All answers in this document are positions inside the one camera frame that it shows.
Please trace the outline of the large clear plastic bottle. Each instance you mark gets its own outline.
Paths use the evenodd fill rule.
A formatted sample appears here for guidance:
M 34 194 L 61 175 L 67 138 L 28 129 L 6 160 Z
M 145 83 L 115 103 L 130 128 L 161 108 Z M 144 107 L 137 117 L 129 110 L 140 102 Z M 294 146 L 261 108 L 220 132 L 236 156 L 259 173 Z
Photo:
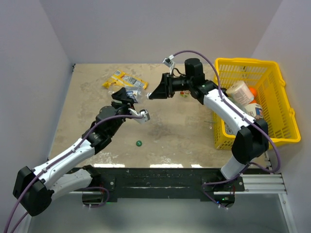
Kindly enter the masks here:
M 183 98 L 188 98 L 190 96 L 190 91 L 180 91 L 180 96 Z

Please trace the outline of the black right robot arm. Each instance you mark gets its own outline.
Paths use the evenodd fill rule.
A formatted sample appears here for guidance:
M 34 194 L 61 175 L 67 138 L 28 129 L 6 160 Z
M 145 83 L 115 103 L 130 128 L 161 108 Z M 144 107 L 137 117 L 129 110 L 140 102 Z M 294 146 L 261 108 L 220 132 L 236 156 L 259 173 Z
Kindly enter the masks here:
M 172 56 L 165 58 L 163 64 L 170 71 L 162 74 L 160 84 L 148 95 L 150 100 L 167 99 L 173 97 L 175 92 L 189 91 L 194 99 L 215 112 L 235 135 L 232 157 L 221 168 L 222 176 L 216 179 L 218 188 L 227 191 L 234 184 L 233 178 L 254 158 L 268 150 L 268 124 L 264 119 L 256 120 L 243 112 L 225 96 L 217 84 L 205 79 L 203 64 L 198 58 L 187 59 L 184 62 L 185 74 L 178 77 L 173 76 L 175 62 Z

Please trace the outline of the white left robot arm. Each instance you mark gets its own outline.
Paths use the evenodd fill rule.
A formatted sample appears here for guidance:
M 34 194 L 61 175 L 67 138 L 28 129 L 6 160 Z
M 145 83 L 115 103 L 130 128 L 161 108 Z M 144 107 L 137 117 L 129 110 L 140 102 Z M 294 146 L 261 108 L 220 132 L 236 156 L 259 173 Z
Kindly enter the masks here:
M 134 100 L 127 95 L 126 88 L 111 97 L 111 104 L 100 109 L 90 128 L 71 147 L 36 168 L 25 166 L 18 171 L 13 195 L 31 216 L 39 215 L 51 204 L 56 195 L 52 186 L 63 175 L 102 151 L 126 118 L 131 117 Z

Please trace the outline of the small labelled clear bottle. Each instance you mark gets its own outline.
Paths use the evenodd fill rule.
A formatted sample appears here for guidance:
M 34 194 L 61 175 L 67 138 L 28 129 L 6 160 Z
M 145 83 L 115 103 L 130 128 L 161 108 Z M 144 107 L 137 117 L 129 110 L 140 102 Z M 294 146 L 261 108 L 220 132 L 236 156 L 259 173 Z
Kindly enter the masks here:
M 134 100 L 134 103 L 142 104 L 147 100 L 147 92 L 142 87 L 113 85 L 108 88 L 108 95 L 112 96 L 122 88 L 125 89 L 127 97 Z

